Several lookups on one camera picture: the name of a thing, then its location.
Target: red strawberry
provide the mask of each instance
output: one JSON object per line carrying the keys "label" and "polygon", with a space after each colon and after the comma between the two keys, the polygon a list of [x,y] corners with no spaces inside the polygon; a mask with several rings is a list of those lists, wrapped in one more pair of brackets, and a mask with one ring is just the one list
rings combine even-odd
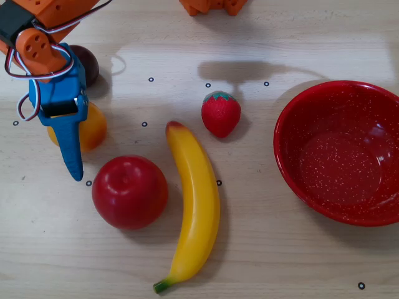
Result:
{"label": "red strawberry", "polygon": [[227,137],[241,117],[241,107],[231,95],[214,92],[208,95],[202,105],[202,120],[205,127],[216,137]]}

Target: orange fruit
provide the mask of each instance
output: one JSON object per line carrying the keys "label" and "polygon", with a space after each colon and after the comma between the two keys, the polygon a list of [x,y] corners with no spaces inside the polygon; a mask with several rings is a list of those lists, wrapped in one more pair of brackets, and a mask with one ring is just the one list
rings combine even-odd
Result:
{"label": "orange fruit", "polygon": [[[59,146],[54,130],[48,126],[47,132],[51,141]],[[87,119],[79,124],[80,150],[88,153],[98,147],[107,135],[107,119],[101,110],[89,102]]]}

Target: red apple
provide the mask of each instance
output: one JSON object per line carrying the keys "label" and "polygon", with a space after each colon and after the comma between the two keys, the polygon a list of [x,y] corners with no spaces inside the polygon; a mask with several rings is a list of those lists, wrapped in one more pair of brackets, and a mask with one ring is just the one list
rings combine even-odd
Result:
{"label": "red apple", "polygon": [[99,214],[119,229],[141,229],[155,221],[168,201],[161,170],[140,156],[109,161],[96,176],[92,197]]}

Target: red bowl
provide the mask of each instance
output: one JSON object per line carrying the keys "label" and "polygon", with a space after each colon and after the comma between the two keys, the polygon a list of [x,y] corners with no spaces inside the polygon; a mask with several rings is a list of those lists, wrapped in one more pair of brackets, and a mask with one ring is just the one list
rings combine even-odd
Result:
{"label": "red bowl", "polygon": [[399,221],[399,97],[371,84],[335,81],[296,96],[274,131],[290,188],[340,222]]}

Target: orange robot part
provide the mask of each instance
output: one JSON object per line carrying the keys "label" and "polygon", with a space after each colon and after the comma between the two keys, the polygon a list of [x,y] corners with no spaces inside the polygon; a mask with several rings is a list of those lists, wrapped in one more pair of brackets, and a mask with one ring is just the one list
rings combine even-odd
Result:
{"label": "orange robot part", "polygon": [[[46,28],[66,23],[91,10],[100,0],[13,0],[33,15]],[[24,30],[17,39],[16,50],[27,68],[34,75],[47,74],[62,69],[66,60],[60,52],[51,48],[51,42],[60,42],[76,24],[63,31],[45,34],[37,29]],[[0,51],[8,52],[8,46],[0,41]]]}
{"label": "orange robot part", "polygon": [[180,0],[180,2],[191,16],[196,16],[199,12],[206,14],[210,9],[223,8],[229,15],[237,16],[247,0]]}

